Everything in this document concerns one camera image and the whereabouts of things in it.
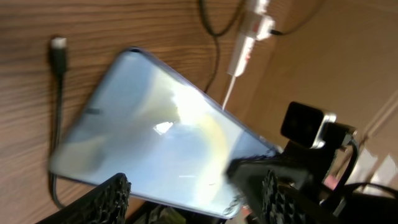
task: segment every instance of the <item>black camera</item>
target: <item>black camera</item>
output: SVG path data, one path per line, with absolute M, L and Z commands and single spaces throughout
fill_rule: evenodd
M 334 113 L 291 102 L 280 132 L 304 147 L 319 149 L 325 145 L 322 139 L 325 126 L 335 121 Z

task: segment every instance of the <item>black cable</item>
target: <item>black cable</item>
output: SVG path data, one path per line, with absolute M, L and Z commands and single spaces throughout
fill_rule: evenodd
M 344 185 L 346 184 L 348 178 L 350 177 L 351 173 L 354 170 L 356 161 L 358 160 L 358 155 L 359 155 L 359 146 L 358 143 L 355 141 L 355 139 L 351 139 L 351 141 L 348 143 L 350 146 L 353 148 L 353 153 L 351 155 L 351 158 L 349 159 L 348 165 L 346 170 L 344 171 L 343 175 L 340 178 L 340 181 L 337 183 L 335 190 L 342 189 Z
M 349 141 L 348 144 L 350 146 L 352 146 L 353 153 L 351 155 L 351 158 L 349 159 L 347 168 L 344 171 L 343 175 L 341 176 L 339 182 L 337 183 L 334 191 L 322 203 L 322 207 L 329 209 L 331 211 L 333 211 L 338 206 L 338 204 L 340 202 L 340 195 L 343 193 L 344 188 L 345 188 L 345 183 L 347 182 L 348 178 L 350 177 L 351 173 L 353 172 L 356 161 L 358 160 L 358 154 L 359 154 L 358 143 L 355 141 L 354 138 L 351 138 L 351 140 Z
M 211 74 L 211 77 L 210 77 L 206 87 L 205 87 L 205 90 L 203 90 L 205 93 L 207 93 L 211 84 L 214 82 L 214 79 L 216 78 L 218 67 L 220 64 L 220 43 L 218 42 L 218 38 L 225 35 L 231 29 L 233 24 L 238 20 L 238 17 L 241 13 L 243 6 L 244 6 L 244 3 L 245 3 L 245 0 L 240 0 L 232 18 L 228 22 L 227 26 L 224 29 L 222 29 L 220 32 L 215 32 L 213 30 L 213 28 L 211 27 L 211 24 L 209 21 L 205 0 L 198 0 L 201 24 L 206 29 L 206 32 L 210 36 L 212 36 L 214 44 L 215 44 L 215 49 L 216 49 L 216 59 L 215 59 L 214 70 L 213 70 L 213 73 Z
M 213 83 L 214 79 L 216 78 L 218 66 L 220 64 L 220 43 L 218 43 L 217 37 L 214 37 L 214 36 L 213 36 L 213 41 L 214 41 L 214 45 L 216 47 L 216 59 L 215 59 L 213 73 L 211 74 L 211 77 L 210 77 L 209 81 L 207 82 L 207 85 L 204 90 L 205 93 L 207 93 L 207 91 L 210 89 L 211 84 Z
M 65 73 L 67 72 L 67 54 L 66 54 L 66 39 L 63 37 L 56 37 L 51 40 L 50 43 L 50 66 L 52 72 L 55 75 L 57 82 L 57 99 L 55 102 L 55 115 L 53 121 L 53 132 L 52 132 L 52 143 L 51 152 L 53 152 L 59 142 L 61 136 L 62 127 L 62 103 L 63 103 L 63 81 Z M 49 190 L 51 198 L 54 204 L 59 208 L 63 209 L 65 206 L 59 201 L 57 196 L 57 176 L 55 174 L 49 174 Z
M 223 30 L 221 30 L 221 32 L 219 32 L 219 33 L 216 33 L 213 30 L 213 28 L 211 27 L 205 0 L 198 0 L 198 3 L 199 3 L 199 13 L 200 13 L 201 23 L 204 26 L 204 28 L 206 29 L 207 33 L 213 37 L 221 37 L 221 36 L 225 35 L 231 29 L 231 27 L 233 26 L 235 21 L 238 20 L 240 12 L 244 6 L 245 0 L 240 0 L 240 2 L 238 3 L 238 6 L 235 9 L 235 12 L 234 12 L 232 18 L 228 22 L 227 26 Z
M 272 30 L 270 30 L 269 33 L 272 35 L 289 35 L 289 34 L 292 34 L 296 31 L 298 31 L 301 27 L 303 27 L 310 20 L 312 20 L 312 18 L 320 11 L 320 9 L 322 8 L 324 3 L 325 3 L 325 0 L 320 0 L 320 2 L 315 6 L 315 8 L 307 16 L 307 18 L 304 19 L 301 23 L 297 24 L 293 29 L 290 29 L 288 31 L 277 31 L 277 30 L 272 29 Z

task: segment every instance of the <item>smartphone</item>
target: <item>smartphone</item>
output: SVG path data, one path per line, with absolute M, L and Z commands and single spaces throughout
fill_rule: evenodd
M 131 195 L 232 218 L 234 158 L 276 154 L 175 70 L 140 48 L 121 52 L 53 153 L 50 171 L 99 185 L 122 172 Z

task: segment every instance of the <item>webcam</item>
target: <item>webcam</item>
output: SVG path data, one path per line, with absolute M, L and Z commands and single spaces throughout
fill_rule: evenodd
M 325 145 L 322 139 L 325 127 L 335 121 L 334 113 L 291 102 L 280 133 L 306 148 L 319 149 Z

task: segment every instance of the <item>black wire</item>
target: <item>black wire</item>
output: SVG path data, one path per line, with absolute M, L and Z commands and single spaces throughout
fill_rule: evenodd
M 57 148 L 61 137 L 62 126 L 62 101 L 63 101 L 63 75 L 57 78 L 57 99 L 55 102 L 55 116 L 53 121 L 53 134 L 51 152 Z M 65 206 L 59 201 L 57 196 L 57 175 L 50 173 L 50 194 L 54 204 L 61 210 Z
M 352 146 L 353 153 L 351 155 L 351 158 L 349 159 L 347 168 L 344 171 L 343 175 L 341 176 L 340 181 L 337 183 L 334 191 L 322 203 L 322 207 L 329 209 L 329 210 L 334 210 L 337 207 L 337 205 L 339 204 L 340 195 L 344 191 L 345 183 L 347 182 L 348 178 L 350 177 L 351 173 L 353 172 L 356 161 L 358 160 L 358 154 L 359 154 L 358 143 L 355 141 L 355 139 L 352 138 L 348 144 L 350 146 Z
M 288 31 L 278 31 L 278 30 L 270 30 L 270 34 L 272 35 L 289 35 L 293 34 L 294 32 L 298 31 L 301 27 L 303 27 L 305 24 L 307 24 L 312 18 L 320 11 L 322 8 L 323 4 L 325 3 L 325 0 L 320 0 L 320 2 L 315 6 L 315 8 L 312 10 L 312 12 L 307 16 L 306 19 L 304 19 L 301 23 L 297 24 L 293 29 L 290 29 Z
M 205 0 L 198 0 L 198 3 L 199 3 L 199 12 L 200 12 L 201 23 L 204 26 L 204 28 L 206 29 L 207 33 L 213 37 L 221 37 L 221 36 L 225 35 L 231 29 L 231 27 L 233 26 L 235 21 L 238 20 L 240 12 L 244 6 L 245 0 L 240 0 L 240 2 L 238 3 L 238 6 L 235 9 L 235 13 L 233 14 L 232 18 L 229 20 L 227 26 L 219 33 L 216 33 L 213 30 L 213 28 L 211 27 Z
M 238 20 L 238 17 L 241 13 L 243 6 L 244 6 L 244 3 L 245 3 L 245 0 L 240 0 L 232 18 L 228 22 L 227 26 L 224 29 L 222 29 L 220 32 L 215 32 L 213 30 L 213 28 L 211 27 L 211 24 L 209 21 L 205 0 L 198 0 L 201 24 L 206 29 L 206 32 L 210 36 L 212 36 L 214 44 L 215 44 L 215 49 L 216 49 L 214 70 L 213 70 L 213 73 L 211 74 L 211 77 L 210 77 L 206 87 L 205 87 L 205 90 L 203 90 L 205 93 L 208 92 L 211 84 L 214 82 L 214 79 L 216 78 L 218 67 L 220 64 L 220 43 L 218 42 L 218 38 L 225 35 L 231 29 L 233 24 Z
M 216 59 L 215 59 L 213 73 L 211 74 L 211 77 L 205 87 L 205 90 L 204 90 L 205 93 L 207 93 L 207 91 L 210 89 L 211 84 L 213 83 L 214 79 L 216 78 L 218 66 L 220 64 L 220 43 L 218 43 L 217 37 L 213 36 L 213 40 L 214 40 L 214 45 L 216 47 Z
M 359 146 L 358 143 L 355 141 L 355 139 L 351 139 L 351 141 L 348 143 L 350 146 L 353 148 L 353 153 L 351 155 L 351 158 L 349 159 L 348 165 L 346 170 L 344 171 L 343 175 L 340 178 L 340 181 L 335 187 L 335 190 L 342 189 L 344 185 L 346 184 L 348 178 L 350 177 L 351 173 L 354 170 L 356 161 L 358 160 L 358 154 L 359 154 Z

